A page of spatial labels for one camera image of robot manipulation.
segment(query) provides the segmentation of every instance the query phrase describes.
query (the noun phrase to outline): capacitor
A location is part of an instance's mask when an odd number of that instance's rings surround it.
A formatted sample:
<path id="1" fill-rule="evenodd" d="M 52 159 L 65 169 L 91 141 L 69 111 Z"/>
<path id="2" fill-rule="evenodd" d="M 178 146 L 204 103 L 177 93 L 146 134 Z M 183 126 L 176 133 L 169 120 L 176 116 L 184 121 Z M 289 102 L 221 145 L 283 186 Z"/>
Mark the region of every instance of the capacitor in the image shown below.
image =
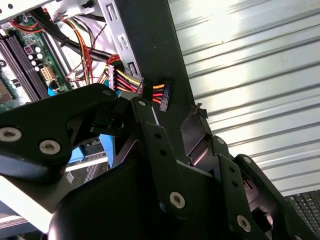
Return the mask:
<path id="1" fill-rule="evenodd" d="M 18 83 L 19 81 L 17 80 L 17 79 L 13 79 L 13 80 L 11 80 L 11 81 L 9 81 L 9 84 L 10 85 L 14 85 L 14 84 L 16 84 L 16 83 Z"/>
<path id="2" fill-rule="evenodd" d="M 31 61 L 31 65 L 32 66 L 37 66 L 37 65 L 40 65 L 41 64 L 41 61 L 40 60 L 32 60 Z"/>
<path id="3" fill-rule="evenodd" d="M 35 52 L 36 52 L 36 53 L 38 53 L 38 54 L 39 54 L 39 53 L 41 53 L 41 52 L 42 52 L 42 47 L 40 47 L 40 46 L 36 46 L 34 50 L 35 50 Z"/>
<path id="4" fill-rule="evenodd" d="M 44 59 L 44 55 L 43 55 L 42 53 L 38 53 L 38 54 L 36 55 L 36 58 L 37 58 L 37 59 Z"/>
<path id="5" fill-rule="evenodd" d="M 13 89 L 17 89 L 17 88 L 19 88 L 19 87 L 21 87 L 21 84 L 20 84 L 20 83 L 16 83 L 15 85 L 12 85 L 12 88 L 13 88 Z"/>
<path id="6" fill-rule="evenodd" d="M 37 59 L 38 57 L 37 57 L 37 54 L 30 54 L 30 55 L 28 55 L 28 59 L 29 60 L 35 60 L 35 59 Z"/>

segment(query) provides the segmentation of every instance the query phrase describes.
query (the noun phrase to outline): motherboard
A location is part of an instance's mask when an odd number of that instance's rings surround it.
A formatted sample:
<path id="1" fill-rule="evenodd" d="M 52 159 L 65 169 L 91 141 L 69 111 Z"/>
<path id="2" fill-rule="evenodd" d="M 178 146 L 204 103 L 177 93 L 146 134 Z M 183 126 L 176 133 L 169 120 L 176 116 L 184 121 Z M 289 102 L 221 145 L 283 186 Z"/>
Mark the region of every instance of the motherboard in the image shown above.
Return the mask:
<path id="1" fill-rule="evenodd" d="M 44 33 L 25 33 L 10 23 L 2 24 L 1 30 L 0 113 L 71 89 L 43 40 Z"/>

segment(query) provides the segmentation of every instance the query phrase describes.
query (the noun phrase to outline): bolt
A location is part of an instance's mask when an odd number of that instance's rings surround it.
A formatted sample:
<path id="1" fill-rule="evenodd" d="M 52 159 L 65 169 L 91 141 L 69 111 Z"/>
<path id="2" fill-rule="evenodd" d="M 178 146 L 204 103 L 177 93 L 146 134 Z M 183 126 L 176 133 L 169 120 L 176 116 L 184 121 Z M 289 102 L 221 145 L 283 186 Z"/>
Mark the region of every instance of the bolt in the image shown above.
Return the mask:
<path id="1" fill-rule="evenodd" d="M 138 101 L 139 104 L 141 104 L 142 106 L 147 106 L 147 104 L 144 101 Z"/>
<path id="2" fill-rule="evenodd" d="M 15 142 L 22 137 L 22 132 L 15 127 L 0 128 L 0 141 Z"/>
<path id="3" fill-rule="evenodd" d="M 245 160 L 245 162 L 246 162 L 247 164 L 250 164 L 250 163 L 251 163 L 250 158 L 248 158 L 247 156 L 245 156 L 243 159 Z"/>
<path id="4" fill-rule="evenodd" d="M 108 90 L 103 90 L 102 93 L 107 95 L 107 96 L 111 96 L 112 95 L 112 93 L 110 91 L 108 91 Z"/>
<path id="5" fill-rule="evenodd" d="M 221 138 L 218 138 L 217 141 L 218 141 L 218 143 L 220 143 L 221 145 L 224 145 L 224 144 L 225 144 L 225 142 L 224 142 Z"/>
<path id="6" fill-rule="evenodd" d="M 60 152 L 61 146 L 54 140 L 45 140 L 40 143 L 39 149 L 44 154 L 55 155 Z"/>
<path id="7" fill-rule="evenodd" d="M 170 193 L 170 202 L 177 208 L 183 209 L 186 206 L 185 198 L 178 192 Z"/>
<path id="8" fill-rule="evenodd" d="M 250 225 L 250 222 L 242 215 L 238 215 L 236 217 L 236 220 L 239 224 L 239 226 L 244 230 L 246 231 L 247 233 L 250 233 L 251 232 L 251 225 Z"/>

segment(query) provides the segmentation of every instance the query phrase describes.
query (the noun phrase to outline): ram slot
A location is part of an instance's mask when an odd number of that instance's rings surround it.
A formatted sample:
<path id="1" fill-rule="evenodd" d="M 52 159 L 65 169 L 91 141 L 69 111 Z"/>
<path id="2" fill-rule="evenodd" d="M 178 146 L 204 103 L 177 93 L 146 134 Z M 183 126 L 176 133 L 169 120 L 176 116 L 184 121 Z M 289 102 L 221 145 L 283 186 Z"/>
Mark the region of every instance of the ram slot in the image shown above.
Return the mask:
<path id="1" fill-rule="evenodd" d="M 31 81 L 34 90 L 38 93 L 41 99 L 45 99 L 49 97 L 48 89 L 39 77 L 38 73 L 35 71 L 35 68 L 32 66 L 30 60 L 28 59 L 23 47 L 19 43 L 16 36 L 10 36 L 6 39 L 7 43 L 11 47 L 16 59 L 20 60 L 21 65 L 23 66 L 23 70 L 25 74 Z"/>
<path id="2" fill-rule="evenodd" d="M 13 54 L 11 53 L 10 49 L 7 47 L 6 42 L 4 39 L 0 39 L 0 52 L 2 53 L 5 61 L 13 71 L 16 79 L 19 80 L 20 84 L 22 85 L 24 91 L 28 95 L 29 99 L 32 102 L 36 102 L 40 100 L 37 93 L 33 89 L 32 85 L 24 75 L 20 65 L 17 63 L 16 59 L 14 58 Z"/>

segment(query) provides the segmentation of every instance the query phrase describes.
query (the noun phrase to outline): black cable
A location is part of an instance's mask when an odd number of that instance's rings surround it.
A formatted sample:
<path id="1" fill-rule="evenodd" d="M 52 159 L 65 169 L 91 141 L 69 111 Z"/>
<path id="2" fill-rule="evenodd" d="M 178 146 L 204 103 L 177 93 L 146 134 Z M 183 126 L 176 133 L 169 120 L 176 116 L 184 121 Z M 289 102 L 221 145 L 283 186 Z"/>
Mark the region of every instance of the black cable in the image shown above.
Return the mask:
<path id="1" fill-rule="evenodd" d="M 103 22 L 103 23 L 106 22 L 106 20 L 103 16 L 97 16 L 97 15 L 93 15 L 93 14 L 86 14 L 86 15 L 83 14 L 83 15 L 81 15 L 81 17 L 96 20 L 96 21 Z"/>
<path id="2" fill-rule="evenodd" d="M 46 20 L 44 17 L 44 13 L 42 12 L 42 8 L 37 8 L 35 10 L 31 10 L 30 15 L 32 16 L 33 20 L 36 21 L 41 28 L 43 28 L 44 31 L 46 31 L 49 35 L 51 35 L 55 40 L 57 40 L 60 43 L 63 43 L 66 47 L 74 50 L 76 53 L 81 54 L 80 51 L 80 45 L 79 43 L 70 40 L 66 35 L 64 35 L 58 26 L 50 22 L 49 20 Z M 104 52 L 97 49 L 91 49 L 88 47 L 90 51 L 90 58 L 93 61 L 98 62 L 106 62 L 109 57 L 112 55 L 111 53 Z"/>

